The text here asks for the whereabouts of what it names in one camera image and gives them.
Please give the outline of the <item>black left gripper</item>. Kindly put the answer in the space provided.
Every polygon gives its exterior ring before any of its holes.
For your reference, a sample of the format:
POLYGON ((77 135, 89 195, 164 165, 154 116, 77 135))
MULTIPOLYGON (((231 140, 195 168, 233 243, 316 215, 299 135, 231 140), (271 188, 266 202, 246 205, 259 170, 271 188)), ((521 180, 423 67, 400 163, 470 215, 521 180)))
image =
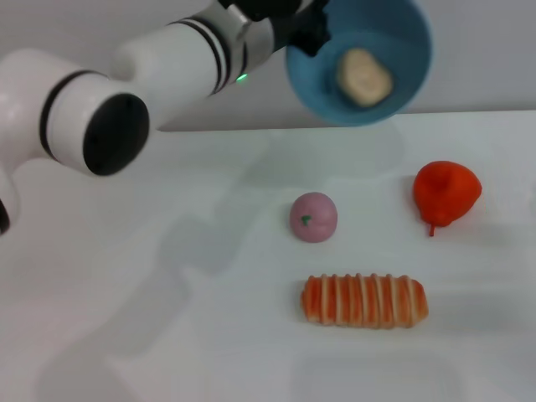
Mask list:
POLYGON ((311 1, 292 15, 274 18, 274 46, 301 47, 308 56, 316 56, 332 35, 327 25, 328 1, 311 1))

